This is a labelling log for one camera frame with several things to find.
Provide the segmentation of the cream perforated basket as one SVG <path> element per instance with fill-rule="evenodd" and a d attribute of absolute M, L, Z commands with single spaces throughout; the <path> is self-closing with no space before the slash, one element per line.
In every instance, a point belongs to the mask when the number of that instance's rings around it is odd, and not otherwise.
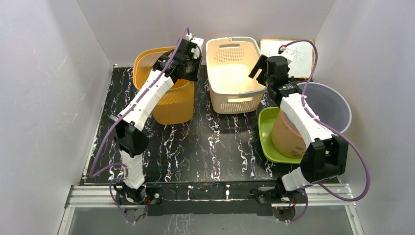
<path fill-rule="evenodd" d="M 218 114 L 255 111 L 266 91 L 249 74 L 260 57 L 252 37 L 224 37 L 206 43 L 209 93 Z"/>

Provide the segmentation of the orange mesh basket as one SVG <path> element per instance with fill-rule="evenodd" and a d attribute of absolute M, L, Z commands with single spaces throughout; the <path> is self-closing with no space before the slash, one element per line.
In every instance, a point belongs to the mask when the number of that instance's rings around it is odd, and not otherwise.
<path fill-rule="evenodd" d="M 174 47 L 153 48 L 138 55 L 133 69 L 133 84 L 137 90 L 141 90 L 157 59 L 173 49 Z M 191 120 L 194 114 L 194 85 L 192 81 L 179 79 L 152 111 L 156 122 L 161 125 L 173 125 Z"/>

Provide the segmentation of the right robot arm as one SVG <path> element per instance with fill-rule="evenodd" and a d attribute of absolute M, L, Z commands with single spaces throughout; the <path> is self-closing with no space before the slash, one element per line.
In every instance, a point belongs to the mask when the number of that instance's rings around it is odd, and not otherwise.
<path fill-rule="evenodd" d="M 289 80 L 288 71 L 285 57 L 261 55 L 249 74 L 267 88 L 268 96 L 292 121 L 307 148 L 299 167 L 279 177 L 274 189 L 265 191 L 282 203 L 293 199 L 302 187 L 344 174 L 348 152 L 344 138 L 318 123 L 302 90 Z"/>

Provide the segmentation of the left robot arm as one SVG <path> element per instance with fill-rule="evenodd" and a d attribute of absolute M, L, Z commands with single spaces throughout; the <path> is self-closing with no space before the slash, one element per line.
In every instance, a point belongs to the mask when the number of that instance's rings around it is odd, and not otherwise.
<path fill-rule="evenodd" d="M 203 44 L 204 39 L 187 36 L 174 49 L 156 52 L 138 94 L 117 117 L 110 116 L 124 165 L 125 178 L 117 192 L 130 203 L 141 204 L 146 198 L 142 161 L 149 138 L 143 133 L 145 123 L 178 80 L 197 81 Z"/>

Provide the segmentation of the small whiteboard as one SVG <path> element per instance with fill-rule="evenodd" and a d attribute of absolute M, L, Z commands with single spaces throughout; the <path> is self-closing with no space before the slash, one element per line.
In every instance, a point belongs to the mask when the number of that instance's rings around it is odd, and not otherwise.
<path fill-rule="evenodd" d="M 283 39 L 261 39 L 259 48 L 261 54 L 265 56 L 277 56 L 281 45 L 286 45 L 293 40 Z M 314 65 L 314 50 L 308 42 L 298 42 L 288 46 L 292 51 L 293 61 L 288 66 L 289 75 L 294 78 L 307 79 Z"/>

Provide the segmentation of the green plastic tray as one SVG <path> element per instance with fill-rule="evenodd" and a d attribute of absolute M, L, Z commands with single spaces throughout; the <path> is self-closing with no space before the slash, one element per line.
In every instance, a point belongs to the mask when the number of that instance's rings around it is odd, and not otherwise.
<path fill-rule="evenodd" d="M 280 108 L 268 107 L 258 116 L 258 132 L 267 160 L 280 164 L 299 164 L 305 154 L 305 143 L 300 133 L 289 123 Z"/>

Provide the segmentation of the grey and tan bucket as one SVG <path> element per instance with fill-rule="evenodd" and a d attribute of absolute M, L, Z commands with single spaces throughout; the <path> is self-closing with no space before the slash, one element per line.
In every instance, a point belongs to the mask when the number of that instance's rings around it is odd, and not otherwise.
<path fill-rule="evenodd" d="M 345 133 L 352 120 L 347 101 L 331 87 L 310 82 L 306 89 L 306 102 L 320 121 L 340 133 Z M 301 159 L 306 146 L 302 136 L 283 111 L 280 111 L 271 131 L 276 150 L 290 159 Z"/>

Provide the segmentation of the aluminium rail frame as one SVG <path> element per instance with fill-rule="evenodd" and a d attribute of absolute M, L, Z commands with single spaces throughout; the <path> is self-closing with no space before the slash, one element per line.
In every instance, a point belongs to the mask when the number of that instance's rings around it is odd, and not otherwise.
<path fill-rule="evenodd" d="M 340 200 L 320 186 L 306 188 L 308 206 L 345 206 L 347 217 L 354 235 L 363 235 L 354 202 Z M 65 204 L 64 215 L 58 230 L 59 235 L 67 235 L 70 231 L 73 215 L 76 208 L 114 208 L 109 187 L 100 186 L 73 186 Z"/>

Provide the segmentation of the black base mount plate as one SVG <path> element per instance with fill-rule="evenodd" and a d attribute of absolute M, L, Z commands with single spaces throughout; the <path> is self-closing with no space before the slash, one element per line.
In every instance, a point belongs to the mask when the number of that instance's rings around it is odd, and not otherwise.
<path fill-rule="evenodd" d="M 149 216 L 170 214 L 281 215 L 305 204 L 305 195 L 286 192 L 276 180 L 216 182 L 150 182 L 139 189 L 124 183 L 111 186 L 116 200 L 129 209 L 143 206 Z"/>

